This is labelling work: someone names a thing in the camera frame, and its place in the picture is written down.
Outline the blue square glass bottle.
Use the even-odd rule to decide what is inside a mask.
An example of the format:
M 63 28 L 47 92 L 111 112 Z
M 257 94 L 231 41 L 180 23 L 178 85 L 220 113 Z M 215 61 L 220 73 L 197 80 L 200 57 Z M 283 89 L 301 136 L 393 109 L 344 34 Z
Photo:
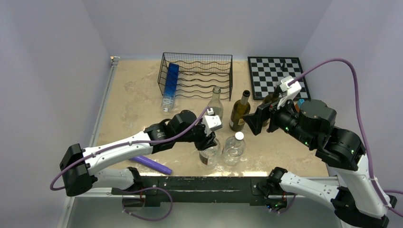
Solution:
M 177 82 L 179 78 L 179 65 L 170 63 L 165 81 L 163 99 L 162 99 L 162 112 L 168 113 L 173 109 Z

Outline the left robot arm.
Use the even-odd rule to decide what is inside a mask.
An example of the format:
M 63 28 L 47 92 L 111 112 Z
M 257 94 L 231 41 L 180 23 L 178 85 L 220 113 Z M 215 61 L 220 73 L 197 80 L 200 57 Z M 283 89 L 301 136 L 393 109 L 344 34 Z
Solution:
M 137 169 L 116 170 L 112 165 L 169 150 L 176 143 L 193 143 L 197 150 L 203 151 L 216 145 L 215 131 L 220 128 L 222 121 L 212 109 L 206 108 L 200 116 L 183 110 L 116 142 L 87 148 L 73 144 L 65 152 L 59 164 L 60 173 L 50 189 L 65 190 L 69 197 L 107 187 L 137 194 L 143 186 Z

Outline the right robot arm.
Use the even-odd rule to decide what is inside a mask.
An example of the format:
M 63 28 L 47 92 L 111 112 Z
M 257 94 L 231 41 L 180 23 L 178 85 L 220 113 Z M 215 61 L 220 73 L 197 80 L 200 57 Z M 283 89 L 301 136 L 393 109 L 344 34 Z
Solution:
M 269 121 L 267 132 L 283 130 L 316 157 L 335 169 L 345 186 L 332 186 L 299 177 L 276 167 L 259 190 L 267 196 L 294 193 L 332 209 L 343 222 L 359 228 L 385 228 L 387 211 L 397 199 L 376 191 L 369 174 L 369 155 L 361 138 L 354 132 L 335 126 L 336 111 L 320 100 L 305 101 L 297 111 L 291 100 L 259 105 L 252 114 L 243 116 L 254 135 L 261 133 Z

